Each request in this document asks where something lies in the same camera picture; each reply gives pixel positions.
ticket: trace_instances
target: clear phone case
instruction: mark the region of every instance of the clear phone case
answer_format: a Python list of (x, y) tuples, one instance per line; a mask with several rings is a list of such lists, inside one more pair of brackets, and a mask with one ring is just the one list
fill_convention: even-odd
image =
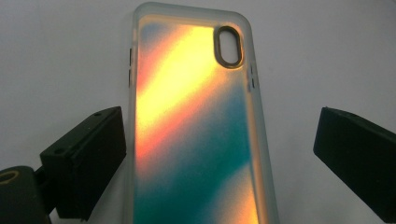
[[(235, 62), (222, 59), (222, 31)], [(124, 223), (278, 223), (248, 21), (143, 4), (131, 61)]]

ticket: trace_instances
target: black clamp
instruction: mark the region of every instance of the black clamp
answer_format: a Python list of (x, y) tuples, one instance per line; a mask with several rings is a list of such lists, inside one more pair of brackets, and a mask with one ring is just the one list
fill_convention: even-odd
[(40, 154), (34, 171), (16, 166), (0, 171), (0, 223), (88, 220), (126, 155), (119, 106), (92, 114)]

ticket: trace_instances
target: orange gradient stripe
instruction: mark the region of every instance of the orange gradient stripe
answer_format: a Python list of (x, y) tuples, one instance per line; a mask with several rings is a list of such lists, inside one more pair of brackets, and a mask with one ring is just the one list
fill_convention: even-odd
[[(136, 97), (136, 158), (141, 161), (213, 94), (224, 78), (213, 78), (213, 28), (183, 27), (161, 42), (156, 51), (139, 55), (155, 67), (138, 67)], [(140, 86), (140, 81), (147, 84)]]

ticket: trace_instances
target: phone case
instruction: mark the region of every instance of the phone case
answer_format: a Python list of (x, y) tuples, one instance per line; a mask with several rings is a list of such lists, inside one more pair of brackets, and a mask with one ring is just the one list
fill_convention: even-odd
[[(233, 32), (238, 60), (221, 57)], [(277, 223), (250, 26), (221, 10), (134, 13), (125, 223)]]

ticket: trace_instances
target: teal gradient area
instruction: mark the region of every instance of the teal gradient area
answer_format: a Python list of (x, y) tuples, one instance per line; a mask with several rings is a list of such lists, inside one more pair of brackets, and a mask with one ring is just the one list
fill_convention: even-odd
[(216, 222), (212, 214), (197, 214), (215, 210), (204, 206), (250, 161), (248, 124), (241, 119), (246, 117), (242, 89), (233, 89), (212, 108), (201, 110), (193, 116), (189, 132), (165, 145), (167, 149), (158, 148), (175, 153), (173, 164), (161, 164), (156, 176), (147, 181), (139, 178), (144, 174), (136, 168), (135, 224)]

